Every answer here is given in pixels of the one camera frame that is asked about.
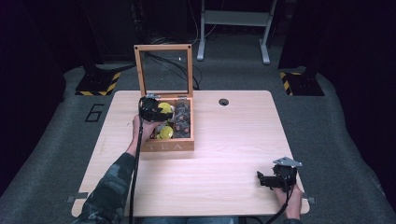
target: yellow object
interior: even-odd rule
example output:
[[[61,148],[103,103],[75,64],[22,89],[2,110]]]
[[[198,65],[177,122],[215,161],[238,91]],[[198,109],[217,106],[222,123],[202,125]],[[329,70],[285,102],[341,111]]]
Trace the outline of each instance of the yellow object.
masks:
[[[162,102],[158,105],[158,107],[162,108],[163,110],[161,113],[167,114],[167,113],[173,113],[172,111],[172,106],[169,105],[168,103]]]
[[[169,126],[165,126],[161,129],[160,133],[157,134],[157,139],[169,139],[173,136],[173,129]]]

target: gray floor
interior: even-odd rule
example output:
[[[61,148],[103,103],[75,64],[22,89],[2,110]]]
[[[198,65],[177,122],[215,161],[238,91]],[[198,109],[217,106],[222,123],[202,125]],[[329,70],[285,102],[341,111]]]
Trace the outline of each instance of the gray floor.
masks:
[[[362,161],[347,134],[343,111],[332,84],[318,75],[323,97],[288,96],[277,70],[282,36],[263,65],[259,36],[228,35],[207,40],[201,90],[268,90],[273,94],[306,193],[315,197],[304,223],[395,223],[373,171]],[[198,45],[193,46],[196,57]],[[117,67],[122,64],[107,64]],[[302,68],[290,71],[303,71]],[[84,72],[66,73],[64,102],[29,160],[0,199],[0,223],[70,223],[78,192],[112,97],[76,96]],[[135,68],[121,73],[115,91],[138,90]],[[98,122],[84,122],[92,105],[104,104]],[[248,223],[258,223],[248,218]]]

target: black handheld device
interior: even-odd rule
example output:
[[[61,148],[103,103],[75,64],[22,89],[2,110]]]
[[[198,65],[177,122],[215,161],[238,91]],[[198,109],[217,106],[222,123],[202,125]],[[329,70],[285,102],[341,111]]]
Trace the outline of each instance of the black handheld device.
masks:
[[[173,113],[161,113],[162,108],[158,107],[159,101],[154,94],[148,94],[140,98],[139,115],[147,121],[166,121],[173,117]]]
[[[257,177],[260,185],[272,188],[281,188],[284,192],[289,191],[297,182],[297,166],[303,166],[300,162],[284,157],[274,161],[274,176],[265,176],[259,171]]]

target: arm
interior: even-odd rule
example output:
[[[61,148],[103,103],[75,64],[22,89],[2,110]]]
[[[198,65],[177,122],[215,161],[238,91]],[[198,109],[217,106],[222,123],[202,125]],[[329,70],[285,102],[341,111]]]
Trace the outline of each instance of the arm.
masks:
[[[274,189],[274,193],[277,197],[277,201],[280,206],[286,202],[286,193],[282,189]],[[288,207],[285,211],[285,216],[287,219],[283,221],[284,224],[301,224],[300,213],[302,207],[303,192],[297,185],[293,186],[293,191],[290,196]]]
[[[142,143],[159,125],[158,122],[143,121]],[[108,168],[95,190],[82,206],[81,214],[73,223],[120,223],[123,218],[129,187],[134,172],[134,156],[139,136],[140,118],[134,117],[134,133],[126,151]]]

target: glass panel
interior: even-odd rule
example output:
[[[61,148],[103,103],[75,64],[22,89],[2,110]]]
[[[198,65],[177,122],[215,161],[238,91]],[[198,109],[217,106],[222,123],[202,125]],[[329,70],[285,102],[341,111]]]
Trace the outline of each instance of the glass panel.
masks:
[[[188,93],[187,51],[140,51],[147,93]]]

